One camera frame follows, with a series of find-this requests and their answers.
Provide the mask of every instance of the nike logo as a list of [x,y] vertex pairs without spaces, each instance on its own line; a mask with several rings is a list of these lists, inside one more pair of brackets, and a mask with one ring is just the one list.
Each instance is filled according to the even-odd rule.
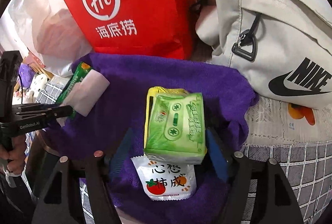
[[305,58],[300,66],[287,79],[290,82],[295,80],[295,84],[304,88],[309,89],[310,87],[310,90],[287,88],[284,81],[292,72],[293,71],[290,71],[284,75],[278,76],[269,82],[269,89],[273,94],[278,96],[308,96],[331,93],[330,91],[321,91],[321,87],[327,84],[327,80],[330,80],[332,75],[318,64],[311,62],[310,59]]

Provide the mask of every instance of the human hand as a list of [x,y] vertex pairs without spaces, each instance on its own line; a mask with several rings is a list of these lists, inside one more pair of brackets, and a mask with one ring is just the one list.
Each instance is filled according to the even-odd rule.
[[21,174],[25,166],[25,150],[27,149],[25,139],[25,135],[12,138],[14,149],[10,152],[7,152],[5,148],[0,145],[0,158],[11,160],[7,165],[7,169],[14,174]]

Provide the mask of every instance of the nike swoosh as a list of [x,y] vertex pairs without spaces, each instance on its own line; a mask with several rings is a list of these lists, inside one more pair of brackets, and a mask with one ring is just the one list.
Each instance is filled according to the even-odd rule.
[[269,89],[273,94],[285,97],[295,97],[295,96],[308,96],[308,95],[320,95],[320,94],[331,93],[331,92],[314,92],[311,90],[308,91],[308,90],[289,89],[283,84],[283,82],[290,73],[291,72],[288,72],[284,75],[275,77],[269,82]]

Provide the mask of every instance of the purple cloth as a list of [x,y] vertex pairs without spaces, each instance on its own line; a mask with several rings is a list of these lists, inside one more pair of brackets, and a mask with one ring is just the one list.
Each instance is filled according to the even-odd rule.
[[54,149],[70,158],[83,158],[106,149],[131,127],[133,146],[120,177],[112,182],[113,203],[146,224],[210,223],[228,191],[212,168],[203,171],[202,166],[195,167],[197,191],[187,200],[152,201],[144,193],[130,157],[143,154],[147,91],[160,85],[202,92],[205,105],[222,120],[219,133],[223,140],[238,150],[248,135],[244,114],[258,101],[247,80],[235,69],[159,57],[94,53],[76,61],[73,71],[80,61],[102,73],[111,84],[87,117],[77,114],[63,129],[48,130]]
[[26,64],[21,64],[19,68],[19,74],[22,78],[22,84],[23,87],[29,88],[32,82],[32,79],[34,78],[34,75],[36,74],[34,70]]

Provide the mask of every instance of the yellow package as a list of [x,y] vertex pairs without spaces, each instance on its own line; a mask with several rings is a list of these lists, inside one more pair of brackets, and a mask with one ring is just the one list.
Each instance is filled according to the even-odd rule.
[[144,148],[146,147],[147,141],[147,129],[149,126],[150,113],[152,109],[153,100],[158,93],[169,93],[169,94],[179,94],[179,95],[187,95],[188,91],[178,88],[178,89],[167,89],[161,86],[151,87],[147,93],[146,97],[146,114],[145,114],[145,125],[144,125]]

